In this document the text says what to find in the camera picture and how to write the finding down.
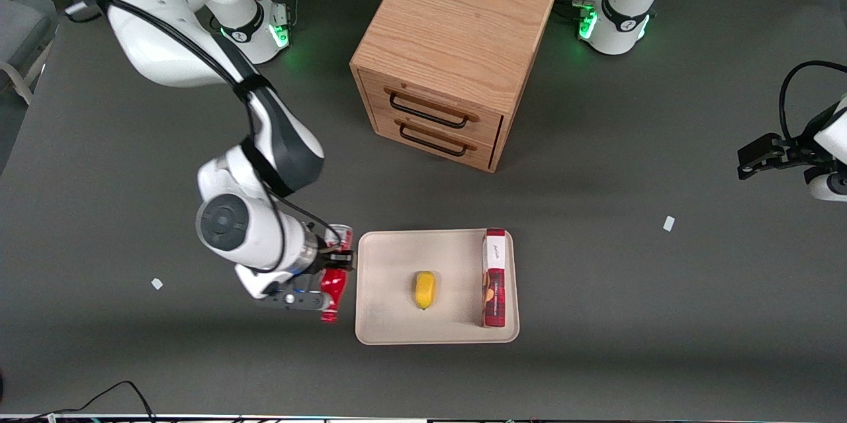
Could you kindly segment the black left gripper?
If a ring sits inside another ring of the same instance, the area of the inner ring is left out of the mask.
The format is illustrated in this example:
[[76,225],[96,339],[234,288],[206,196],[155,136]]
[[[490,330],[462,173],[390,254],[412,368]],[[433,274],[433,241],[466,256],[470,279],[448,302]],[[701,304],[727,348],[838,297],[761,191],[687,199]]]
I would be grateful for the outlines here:
[[[828,107],[808,123],[801,134],[792,136],[786,112],[781,113],[781,131],[789,143],[790,154],[805,163],[829,171],[843,169],[843,109]],[[757,173],[789,167],[784,157],[781,136],[765,133],[737,151],[738,179],[746,181]]]

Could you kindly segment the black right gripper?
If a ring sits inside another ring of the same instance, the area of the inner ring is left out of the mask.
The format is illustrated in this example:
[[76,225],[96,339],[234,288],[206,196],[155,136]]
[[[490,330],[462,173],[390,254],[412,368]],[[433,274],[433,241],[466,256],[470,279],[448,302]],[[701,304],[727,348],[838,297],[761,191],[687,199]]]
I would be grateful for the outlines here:
[[320,250],[311,265],[311,270],[314,273],[324,270],[320,280],[322,293],[332,293],[335,290],[334,269],[348,273],[356,270],[356,255],[352,249],[351,232],[326,232],[320,241]]

